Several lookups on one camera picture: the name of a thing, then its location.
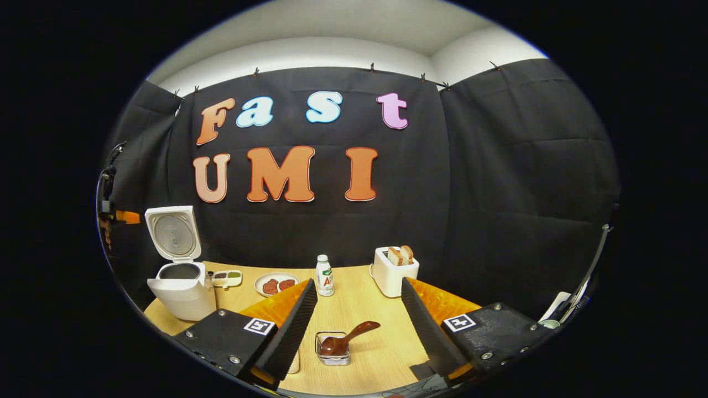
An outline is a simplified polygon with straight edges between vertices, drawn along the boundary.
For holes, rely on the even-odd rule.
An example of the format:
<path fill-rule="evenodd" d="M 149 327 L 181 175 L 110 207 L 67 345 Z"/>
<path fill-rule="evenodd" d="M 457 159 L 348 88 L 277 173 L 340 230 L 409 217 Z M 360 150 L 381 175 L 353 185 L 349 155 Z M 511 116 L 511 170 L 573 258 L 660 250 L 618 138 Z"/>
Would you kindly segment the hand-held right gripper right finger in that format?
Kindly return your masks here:
<path fill-rule="evenodd" d="M 414 278 L 400 292 L 432 369 L 451 382 L 498 374 L 555 335 L 506 304 L 481 307 Z"/>

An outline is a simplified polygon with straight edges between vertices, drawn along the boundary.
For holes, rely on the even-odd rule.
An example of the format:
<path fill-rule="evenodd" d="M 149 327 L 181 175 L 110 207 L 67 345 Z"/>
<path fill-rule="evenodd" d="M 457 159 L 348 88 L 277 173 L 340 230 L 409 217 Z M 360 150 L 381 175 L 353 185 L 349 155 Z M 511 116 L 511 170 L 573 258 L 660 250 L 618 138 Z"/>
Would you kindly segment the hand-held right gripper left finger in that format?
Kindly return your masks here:
<path fill-rule="evenodd" d="M 307 279 L 239 312 L 219 309 L 173 339 L 213 368 L 275 390 L 290 369 L 318 300 Z"/>

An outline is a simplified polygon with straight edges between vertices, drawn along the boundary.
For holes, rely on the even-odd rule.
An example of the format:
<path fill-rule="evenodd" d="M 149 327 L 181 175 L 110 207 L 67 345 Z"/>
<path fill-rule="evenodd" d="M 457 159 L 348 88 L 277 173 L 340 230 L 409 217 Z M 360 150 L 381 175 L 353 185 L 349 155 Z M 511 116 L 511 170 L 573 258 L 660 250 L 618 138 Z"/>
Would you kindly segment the metal wire chopstick holder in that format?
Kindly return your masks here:
<path fill-rule="evenodd" d="M 315 348 L 314 353 L 316 353 L 319 360 L 324 365 L 328 366 L 347 366 L 351 362 L 351 351 L 349 345 L 347 345 L 344 355 L 325 355 L 321 354 L 322 343 L 329 337 L 332 338 L 345 338 L 345 332 L 317 332 L 315 335 Z"/>

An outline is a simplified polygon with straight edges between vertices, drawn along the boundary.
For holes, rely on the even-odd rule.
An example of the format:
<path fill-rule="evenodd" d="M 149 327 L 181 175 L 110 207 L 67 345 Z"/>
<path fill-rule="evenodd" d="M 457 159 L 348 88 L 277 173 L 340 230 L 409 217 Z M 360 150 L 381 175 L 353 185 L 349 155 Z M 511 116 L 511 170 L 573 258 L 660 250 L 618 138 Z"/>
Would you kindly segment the brown wooden spoon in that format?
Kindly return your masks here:
<path fill-rule="evenodd" d="M 379 327 L 381 327 L 380 323 L 367 321 L 359 323 L 359 325 L 344 337 L 326 337 L 319 348 L 319 355 L 344 356 L 347 353 L 351 340 Z"/>

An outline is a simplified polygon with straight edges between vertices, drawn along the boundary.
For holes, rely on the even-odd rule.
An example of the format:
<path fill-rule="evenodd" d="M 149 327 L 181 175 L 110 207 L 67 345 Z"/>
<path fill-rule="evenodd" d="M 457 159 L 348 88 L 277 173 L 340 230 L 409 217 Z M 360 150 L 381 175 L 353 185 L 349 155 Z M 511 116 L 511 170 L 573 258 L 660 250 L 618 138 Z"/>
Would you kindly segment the white rice cooker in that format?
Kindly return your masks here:
<path fill-rule="evenodd" d="M 144 216 L 155 249 L 168 261 L 147 279 L 149 289 L 170 314 L 199 322 L 216 310 L 216 297 L 198 261 L 202 247 L 193 207 L 152 207 Z"/>

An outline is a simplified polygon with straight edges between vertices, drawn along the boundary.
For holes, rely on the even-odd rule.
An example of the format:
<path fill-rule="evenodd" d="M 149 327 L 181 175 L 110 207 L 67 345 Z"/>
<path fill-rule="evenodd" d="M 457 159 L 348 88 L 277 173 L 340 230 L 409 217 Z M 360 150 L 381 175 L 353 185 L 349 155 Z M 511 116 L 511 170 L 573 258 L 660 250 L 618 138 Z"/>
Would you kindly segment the white round plate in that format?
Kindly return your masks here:
<path fill-rule="evenodd" d="M 274 278 L 274 279 L 278 280 L 279 282 L 291 278 L 291 279 L 296 280 L 296 285 L 298 283 L 300 283 L 300 280 L 298 277 L 296 277 L 296 275 L 288 274 L 285 272 L 272 272 L 269 274 L 263 274 L 260 277 L 256 278 L 255 282 L 254 282 L 254 288 L 255 288 L 256 292 L 258 292 L 258 294 L 262 295 L 263 297 L 273 296 L 273 295 L 271 295 L 271 296 L 265 295 L 265 294 L 263 294 L 263 291 L 262 291 L 262 285 L 265 282 L 267 282 L 268 280 L 270 280 L 271 278 Z"/>

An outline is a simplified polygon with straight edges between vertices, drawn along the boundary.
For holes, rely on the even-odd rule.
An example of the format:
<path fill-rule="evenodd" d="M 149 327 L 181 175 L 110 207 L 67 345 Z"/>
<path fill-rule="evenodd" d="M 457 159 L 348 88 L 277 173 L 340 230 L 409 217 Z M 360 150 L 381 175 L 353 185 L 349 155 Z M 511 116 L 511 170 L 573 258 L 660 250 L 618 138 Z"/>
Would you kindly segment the white toaster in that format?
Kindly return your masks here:
<path fill-rule="evenodd" d="M 374 251 L 373 263 L 369 266 L 369 276 L 374 280 L 384 296 L 400 297 L 402 279 L 417 279 L 419 262 L 412 258 L 412 264 L 394 265 L 388 259 L 390 247 L 379 247 Z"/>

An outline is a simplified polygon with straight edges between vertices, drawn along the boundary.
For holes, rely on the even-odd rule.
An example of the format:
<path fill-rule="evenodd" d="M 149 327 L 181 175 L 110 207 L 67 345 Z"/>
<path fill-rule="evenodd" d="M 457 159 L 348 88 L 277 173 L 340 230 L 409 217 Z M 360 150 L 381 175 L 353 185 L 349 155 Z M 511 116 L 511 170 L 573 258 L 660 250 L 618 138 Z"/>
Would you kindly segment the white drink bottle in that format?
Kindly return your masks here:
<path fill-rule="evenodd" d="M 334 294 L 333 270 L 329 264 L 329 258 L 325 254 L 317 256 L 316 264 L 316 284 L 317 292 L 323 297 Z"/>

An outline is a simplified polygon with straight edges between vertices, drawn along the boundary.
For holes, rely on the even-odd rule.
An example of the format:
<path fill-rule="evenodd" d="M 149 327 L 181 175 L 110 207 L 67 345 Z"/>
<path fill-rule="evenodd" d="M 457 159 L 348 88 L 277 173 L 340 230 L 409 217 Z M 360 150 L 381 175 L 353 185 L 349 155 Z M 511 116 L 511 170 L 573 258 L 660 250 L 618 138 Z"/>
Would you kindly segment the white divided condiment tray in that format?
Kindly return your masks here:
<path fill-rule="evenodd" d="M 240 286 L 242 282 L 242 272 L 240 270 L 220 270 L 209 271 L 211 283 L 215 287 L 228 289 Z"/>

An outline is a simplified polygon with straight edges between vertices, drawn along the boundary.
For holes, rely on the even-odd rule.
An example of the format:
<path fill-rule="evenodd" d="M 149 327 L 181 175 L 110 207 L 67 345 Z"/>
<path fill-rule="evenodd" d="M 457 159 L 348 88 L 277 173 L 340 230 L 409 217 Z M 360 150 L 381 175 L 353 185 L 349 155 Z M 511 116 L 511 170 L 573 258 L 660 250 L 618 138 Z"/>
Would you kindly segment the white board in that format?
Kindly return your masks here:
<path fill-rule="evenodd" d="M 567 305 L 566 303 L 571 300 L 573 295 L 568 292 L 561 291 L 557 294 L 554 301 L 548 307 L 546 312 L 541 316 L 539 322 L 545 322 L 546 320 L 554 320 L 560 322 L 563 315 L 566 313 Z"/>

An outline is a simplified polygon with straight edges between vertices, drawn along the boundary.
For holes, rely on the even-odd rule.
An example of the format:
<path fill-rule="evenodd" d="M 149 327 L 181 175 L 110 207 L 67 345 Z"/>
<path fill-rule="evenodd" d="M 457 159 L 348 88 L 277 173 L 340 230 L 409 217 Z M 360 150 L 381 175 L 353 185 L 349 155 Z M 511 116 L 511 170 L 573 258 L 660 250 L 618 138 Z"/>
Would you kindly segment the black backdrop cloth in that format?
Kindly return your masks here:
<path fill-rule="evenodd" d="M 600 119 L 547 59 L 450 89 L 341 66 L 184 98 L 146 82 L 118 143 L 114 206 L 193 206 L 204 260 L 344 267 L 405 244 L 420 279 L 531 318 L 586 275 L 620 193 Z"/>

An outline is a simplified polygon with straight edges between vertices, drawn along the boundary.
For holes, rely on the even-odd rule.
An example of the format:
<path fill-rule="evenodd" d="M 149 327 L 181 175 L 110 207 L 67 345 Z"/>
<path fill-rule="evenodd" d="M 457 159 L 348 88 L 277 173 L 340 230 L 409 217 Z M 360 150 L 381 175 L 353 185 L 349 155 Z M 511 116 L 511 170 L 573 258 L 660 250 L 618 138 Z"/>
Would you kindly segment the grey metal stand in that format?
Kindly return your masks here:
<path fill-rule="evenodd" d="M 600 255 L 604 250 L 607 235 L 610 231 L 612 231 L 612 229 L 613 228 L 610 227 L 609 224 L 605 224 L 602 226 L 602 234 L 600 236 L 600 241 L 598 243 L 598 247 L 595 252 L 594 258 L 592 259 L 591 265 L 587 270 L 586 275 L 584 275 L 584 278 L 582 278 L 582 282 L 579 284 L 579 287 L 577 287 L 576 292 L 574 292 L 574 294 L 568 300 L 566 300 L 566 303 L 561 306 L 561 317 L 558 320 L 559 323 L 564 323 L 570 317 L 571 313 L 574 312 L 579 302 L 581 302 L 581 299 L 587 290 L 587 286 L 589 285 L 589 280 L 591 279 L 595 267 L 599 262 Z"/>

